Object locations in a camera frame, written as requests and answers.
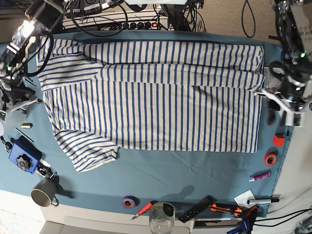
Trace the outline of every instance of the roll of tape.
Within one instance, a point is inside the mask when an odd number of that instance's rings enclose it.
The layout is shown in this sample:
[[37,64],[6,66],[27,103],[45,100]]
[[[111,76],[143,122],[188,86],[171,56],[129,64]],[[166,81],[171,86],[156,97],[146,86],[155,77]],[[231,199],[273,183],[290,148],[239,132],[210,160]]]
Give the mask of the roll of tape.
[[134,206],[136,206],[136,202],[135,202],[136,198],[133,197],[133,196],[125,196],[123,199],[122,199],[122,205],[125,207],[125,208],[132,208]]
[[273,166],[276,161],[277,161],[277,157],[276,157],[276,154],[275,153],[268,153],[264,156],[264,159],[263,159],[265,165],[267,165],[268,167],[271,167]]

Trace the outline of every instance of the mug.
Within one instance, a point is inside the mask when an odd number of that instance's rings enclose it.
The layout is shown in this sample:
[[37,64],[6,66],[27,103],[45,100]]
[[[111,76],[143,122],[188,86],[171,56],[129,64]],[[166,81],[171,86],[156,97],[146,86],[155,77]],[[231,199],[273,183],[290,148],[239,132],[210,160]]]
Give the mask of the mug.
[[56,184],[52,179],[44,179],[40,181],[30,192],[30,196],[33,201],[42,207],[48,207],[50,205],[58,206],[59,201],[55,197],[57,190]]

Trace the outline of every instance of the blue and white striped shirt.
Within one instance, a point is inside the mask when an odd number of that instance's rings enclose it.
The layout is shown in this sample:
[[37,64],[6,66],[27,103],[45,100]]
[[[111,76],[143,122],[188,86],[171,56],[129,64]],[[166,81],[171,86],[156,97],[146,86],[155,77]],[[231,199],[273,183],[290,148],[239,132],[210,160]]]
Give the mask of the blue and white striped shirt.
[[57,39],[39,80],[55,138],[85,172],[119,147],[256,152],[262,70],[260,46]]

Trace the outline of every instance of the orange tape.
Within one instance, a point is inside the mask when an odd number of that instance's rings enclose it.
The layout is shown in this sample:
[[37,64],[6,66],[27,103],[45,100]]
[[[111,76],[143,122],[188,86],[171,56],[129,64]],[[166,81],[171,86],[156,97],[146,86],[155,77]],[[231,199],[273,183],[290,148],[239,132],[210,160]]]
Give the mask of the orange tape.
[[277,161],[277,157],[276,157],[276,154],[275,153],[268,153],[264,156],[264,159],[263,159],[265,165],[267,165],[268,167],[271,167],[273,166],[276,161]]

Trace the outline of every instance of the pink tube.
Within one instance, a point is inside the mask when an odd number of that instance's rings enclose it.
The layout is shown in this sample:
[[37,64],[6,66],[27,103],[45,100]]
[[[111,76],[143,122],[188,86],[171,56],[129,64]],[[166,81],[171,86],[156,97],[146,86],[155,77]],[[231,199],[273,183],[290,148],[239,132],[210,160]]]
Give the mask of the pink tube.
[[249,182],[253,182],[253,181],[258,181],[258,180],[261,180],[261,179],[265,179],[265,178],[268,178],[270,177],[271,175],[271,172],[266,172],[264,174],[261,174],[261,175],[257,175],[255,177],[253,177],[252,179],[249,180]]

